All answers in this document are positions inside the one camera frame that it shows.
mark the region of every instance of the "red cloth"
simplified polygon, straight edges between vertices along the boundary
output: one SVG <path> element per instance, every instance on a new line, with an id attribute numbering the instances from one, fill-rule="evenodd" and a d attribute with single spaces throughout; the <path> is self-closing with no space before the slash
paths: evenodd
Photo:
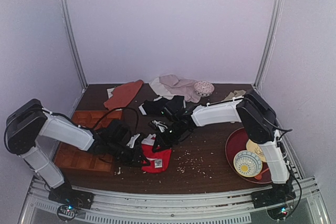
<path id="1" fill-rule="evenodd" d="M 152 145 L 147 145 L 147 144 L 142 144 L 142 150 L 143 154 L 145 155 L 146 158 L 149 159 L 151 165 L 150 166 L 143 166 L 141 169 L 147 173 L 161 173 L 167 170 L 169 166 L 169 160 L 170 156 L 172 154 L 172 150 L 164 150 L 161 152 L 152 152 Z M 159 159 L 162 160 L 162 167 L 157 167 L 155 168 L 155 161 L 158 161 Z"/>
<path id="2" fill-rule="evenodd" d="M 143 81 L 135 81 L 116 87 L 113 96 L 104 103 L 105 108 L 113 110 L 115 108 L 126 107 L 134 99 L 143 85 Z"/>

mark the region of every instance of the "patterned bowl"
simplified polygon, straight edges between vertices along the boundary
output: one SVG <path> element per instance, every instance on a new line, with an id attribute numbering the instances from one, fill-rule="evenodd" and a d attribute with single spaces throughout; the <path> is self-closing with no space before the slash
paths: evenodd
<path id="1" fill-rule="evenodd" d="M 196 82 L 194 88 L 196 94 L 198 94 L 200 97 L 208 97 L 215 90 L 215 87 L 207 81 Z"/>
<path id="2" fill-rule="evenodd" d="M 263 163 L 257 154 L 249 151 L 238 152 L 233 159 L 233 164 L 237 173 L 244 177 L 257 176 L 263 168 Z"/>

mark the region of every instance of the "label on red bag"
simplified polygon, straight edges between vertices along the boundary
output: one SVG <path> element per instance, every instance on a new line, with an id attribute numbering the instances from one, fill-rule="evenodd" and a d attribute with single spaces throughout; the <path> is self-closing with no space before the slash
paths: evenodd
<path id="1" fill-rule="evenodd" d="M 154 167 L 155 168 L 162 168 L 163 167 L 163 165 L 162 165 L 162 159 L 156 159 L 154 161 Z"/>

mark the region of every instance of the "round red tray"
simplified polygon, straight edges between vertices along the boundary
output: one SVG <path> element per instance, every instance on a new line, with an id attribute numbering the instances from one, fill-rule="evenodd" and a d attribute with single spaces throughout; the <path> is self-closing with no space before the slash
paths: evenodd
<path id="1" fill-rule="evenodd" d="M 234 164 L 233 159 L 235 158 L 236 154 L 240 151 L 246 150 L 246 143 L 248 141 L 248 136 L 244 128 L 237 129 L 235 132 L 233 132 L 227 139 L 226 145 L 225 145 L 225 155 L 226 159 L 229 162 L 231 168 L 237 173 Z M 262 163 L 262 170 L 264 171 L 268 168 L 267 163 Z M 247 180 L 249 182 L 255 183 L 255 184 L 270 184 L 272 183 L 271 180 L 271 172 L 268 170 L 263 173 L 263 177 L 261 180 L 256 180 L 254 177 L 248 178 L 240 175 L 237 173 L 241 178 L 244 180 Z"/>

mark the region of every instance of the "floor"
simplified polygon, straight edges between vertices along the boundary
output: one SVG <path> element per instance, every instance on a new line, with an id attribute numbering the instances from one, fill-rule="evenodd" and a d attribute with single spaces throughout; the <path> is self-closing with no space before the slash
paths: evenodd
<path id="1" fill-rule="evenodd" d="M 115 84 L 90 85 L 77 110 L 106 110 L 103 106 L 108 99 L 107 88 Z M 200 103 L 217 102 L 231 91 L 248 90 L 250 85 L 216 84 L 215 92 Z M 144 100 L 153 100 L 157 95 L 145 84 L 129 105 L 137 108 Z M 148 123 L 157 119 L 141 116 L 138 132 L 153 133 Z M 124 112 L 124 120 L 134 127 L 132 111 Z M 225 142 L 229 135 L 241 128 L 240 123 L 222 123 L 200 127 L 180 145 L 173 147 L 169 168 L 160 174 L 149 174 L 140 168 L 129 168 L 115 164 L 115 172 L 121 174 L 112 177 L 87 177 L 73 175 L 69 180 L 73 185 L 93 189 L 120 191 L 138 194 L 198 194 L 258 187 L 240 178 L 229 166 L 225 157 Z"/>

